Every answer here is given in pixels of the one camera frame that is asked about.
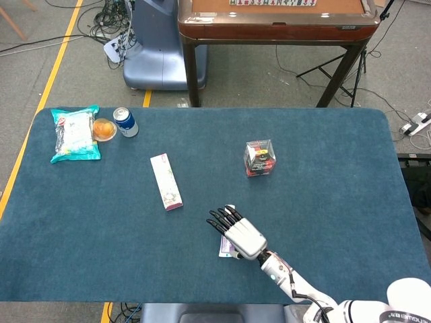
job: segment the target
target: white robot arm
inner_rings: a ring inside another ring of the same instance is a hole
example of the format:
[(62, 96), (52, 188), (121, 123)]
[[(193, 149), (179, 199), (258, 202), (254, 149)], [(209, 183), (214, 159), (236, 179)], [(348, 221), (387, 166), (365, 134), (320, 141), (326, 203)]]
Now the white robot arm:
[(264, 271), (296, 303), (312, 305), (304, 323), (431, 323), (431, 287), (419, 279), (401, 279), (388, 288), (390, 305), (380, 301), (343, 301), (337, 304), (302, 278), (285, 260), (267, 249), (267, 240), (253, 224), (226, 205), (207, 222), (227, 237), (237, 258), (258, 260)]

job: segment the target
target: robot finger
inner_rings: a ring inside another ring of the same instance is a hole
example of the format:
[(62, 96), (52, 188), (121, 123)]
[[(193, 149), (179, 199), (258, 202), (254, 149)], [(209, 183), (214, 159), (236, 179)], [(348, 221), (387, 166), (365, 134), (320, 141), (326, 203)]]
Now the robot finger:
[(234, 251), (230, 252), (230, 255), (236, 259), (243, 259), (244, 257), (242, 256), (242, 254), (239, 253), (239, 251), (237, 249), (234, 249)]
[(236, 219), (225, 210), (219, 208), (217, 209), (217, 211), (219, 211), (224, 216), (224, 218), (227, 219), (232, 225), (236, 223)]
[(242, 219), (242, 215), (230, 205), (226, 205), (225, 208), (227, 208), (230, 214), (232, 214), (237, 221), (240, 221)]
[(230, 227), (232, 227), (232, 224), (229, 221), (227, 221), (223, 216), (218, 214), (217, 212), (210, 211), (209, 214), (211, 214), (213, 217), (215, 217), (220, 222), (220, 224), (222, 224), (226, 228), (226, 230), (228, 230)]
[(223, 225), (220, 225), (219, 223), (217, 223), (217, 222), (215, 222), (214, 220), (211, 220), (211, 219), (207, 219), (207, 222), (209, 224), (211, 224), (217, 231), (219, 231), (224, 236), (224, 234), (227, 231), (227, 229)]

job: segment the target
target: pink box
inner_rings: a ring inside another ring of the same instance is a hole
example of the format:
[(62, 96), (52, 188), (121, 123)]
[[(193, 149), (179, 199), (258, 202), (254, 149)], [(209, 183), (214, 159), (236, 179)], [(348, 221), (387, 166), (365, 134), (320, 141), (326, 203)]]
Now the pink box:
[(156, 175), (157, 185), (159, 186), (160, 196), (162, 197), (165, 210), (170, 211), (181, 207), (183, 201), (175, 182), (174, 173), (169, 164), (168, 155), (165, 153), (150, 158), (153, 166), (154, 175)]

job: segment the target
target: orange fruit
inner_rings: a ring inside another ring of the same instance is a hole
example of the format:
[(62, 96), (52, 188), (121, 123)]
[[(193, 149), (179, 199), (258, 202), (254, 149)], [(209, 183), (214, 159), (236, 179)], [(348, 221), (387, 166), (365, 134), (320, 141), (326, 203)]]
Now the orange fruit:
[(93, 133), (101, 139), (109, 138), (114, 133), (114, 125), (106, 119), (97, 119), (93, 124)]

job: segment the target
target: small bowl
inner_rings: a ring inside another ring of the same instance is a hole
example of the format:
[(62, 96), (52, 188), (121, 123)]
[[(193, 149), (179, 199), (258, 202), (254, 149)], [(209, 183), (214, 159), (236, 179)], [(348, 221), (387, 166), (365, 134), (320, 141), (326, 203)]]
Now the small bowl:
[(108, 141), (114, 138), (117, 126), (108, 119), (100, 118), (93, 122), (93, 137), (97, 141)]

